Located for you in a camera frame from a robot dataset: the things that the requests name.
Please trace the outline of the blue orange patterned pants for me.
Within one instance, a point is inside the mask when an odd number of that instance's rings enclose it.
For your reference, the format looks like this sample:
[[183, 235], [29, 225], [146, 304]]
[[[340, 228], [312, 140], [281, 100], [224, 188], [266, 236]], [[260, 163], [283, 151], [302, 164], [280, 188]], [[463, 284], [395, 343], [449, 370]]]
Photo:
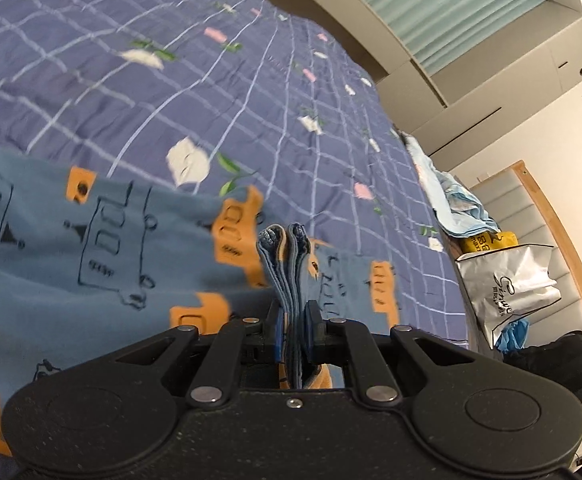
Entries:
[[0, 148], [0, 415], [29, 382], [177, 325], [214, 334], [274, 301], [291, 344], [308, 301], [378, 334], [399, 320], [391, 263], [315, 240], [254, 186], [187, 195]]

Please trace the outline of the light blue white blanket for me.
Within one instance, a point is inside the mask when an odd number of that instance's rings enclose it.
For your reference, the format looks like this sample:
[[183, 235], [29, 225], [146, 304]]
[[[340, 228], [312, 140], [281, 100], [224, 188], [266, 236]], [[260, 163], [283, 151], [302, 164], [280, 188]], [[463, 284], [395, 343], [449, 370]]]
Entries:
[[484, 232], [498, 233], [497, 222], [471, 191], [452, 174], [438, 170], [414, 136], [399, 131], [413, 160], [423, 191], [436, 214], [437, 222], [450, 236], [468, 238]]

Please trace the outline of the blue plastic bag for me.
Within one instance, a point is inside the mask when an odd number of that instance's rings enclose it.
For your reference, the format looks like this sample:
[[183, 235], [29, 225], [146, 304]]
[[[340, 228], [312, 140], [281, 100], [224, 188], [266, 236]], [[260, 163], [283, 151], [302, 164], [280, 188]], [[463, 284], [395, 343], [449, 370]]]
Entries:
[[511, 353], [524, 348], [528, 337], [530, 323], [520, 318], [509, 323], [501, 332], [495, 347], [502, 353]]

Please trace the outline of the white shopping bag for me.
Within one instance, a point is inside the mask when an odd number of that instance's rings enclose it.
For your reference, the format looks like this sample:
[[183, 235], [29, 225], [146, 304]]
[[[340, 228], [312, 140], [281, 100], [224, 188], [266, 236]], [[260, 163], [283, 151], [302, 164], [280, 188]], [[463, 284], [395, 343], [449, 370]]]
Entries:
[[456, 260], [477, 324], [492, 348], [509, 324], [560, 301], [549, 275], [552, 253], [551, 245], [523, 244]]

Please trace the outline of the yellow package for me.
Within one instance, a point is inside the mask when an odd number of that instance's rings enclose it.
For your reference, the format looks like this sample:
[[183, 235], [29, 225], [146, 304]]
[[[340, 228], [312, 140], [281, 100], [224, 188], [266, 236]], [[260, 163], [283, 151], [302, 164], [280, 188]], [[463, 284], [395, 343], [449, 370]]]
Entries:
[[468, 252], [490, 252], [502, 248], [519, 245], [518, 237], [513, 232], [486, 231], [460, 240], [460, 247], [464, 254]]

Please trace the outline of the wooden padded headboard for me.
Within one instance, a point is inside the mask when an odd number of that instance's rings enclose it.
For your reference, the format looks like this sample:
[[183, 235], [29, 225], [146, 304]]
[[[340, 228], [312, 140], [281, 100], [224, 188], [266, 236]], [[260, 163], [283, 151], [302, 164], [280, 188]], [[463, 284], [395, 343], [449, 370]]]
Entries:
[[513, 232], [521, 244], [553, 247], [548, 271], [561, 299], [530, 316], [527, 342], [540, 346], [572, 330], [582, 331], [582, 259], [524, 162], [477, 183], [472, 192], [500, 229]]

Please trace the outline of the black bag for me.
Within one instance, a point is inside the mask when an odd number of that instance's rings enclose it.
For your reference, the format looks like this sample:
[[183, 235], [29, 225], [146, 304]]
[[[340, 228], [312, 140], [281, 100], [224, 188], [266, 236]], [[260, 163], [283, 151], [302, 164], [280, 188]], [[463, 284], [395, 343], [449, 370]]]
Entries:
[[504, 362], [567, 388], [582, 404], [582, 331], [504, 354]]

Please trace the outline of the purple checked floral quilt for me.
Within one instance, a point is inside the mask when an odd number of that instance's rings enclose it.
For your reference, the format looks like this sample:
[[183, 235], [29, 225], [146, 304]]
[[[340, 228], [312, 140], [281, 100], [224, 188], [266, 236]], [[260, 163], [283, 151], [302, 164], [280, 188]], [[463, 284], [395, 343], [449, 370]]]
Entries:
[[[254, 186], [315, 240], [391, 263], [397, 324], [468, 341], [376, 85], [326, 29], [268, 0], [0, 0], [0, 148], [187, 195]], [[7, 448], [0, 479], [16, 468]]]

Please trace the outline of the beige built-in cabinet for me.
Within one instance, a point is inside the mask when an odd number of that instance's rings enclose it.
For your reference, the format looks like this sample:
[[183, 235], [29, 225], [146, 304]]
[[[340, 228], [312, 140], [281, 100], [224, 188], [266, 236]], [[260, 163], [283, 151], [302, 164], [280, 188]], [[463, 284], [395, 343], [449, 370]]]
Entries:
[[369, 70], [393, 124], [450, 169], [582, 82], [582, 0], [547, 0], [429, 75], [364, 0], [270, 0]]

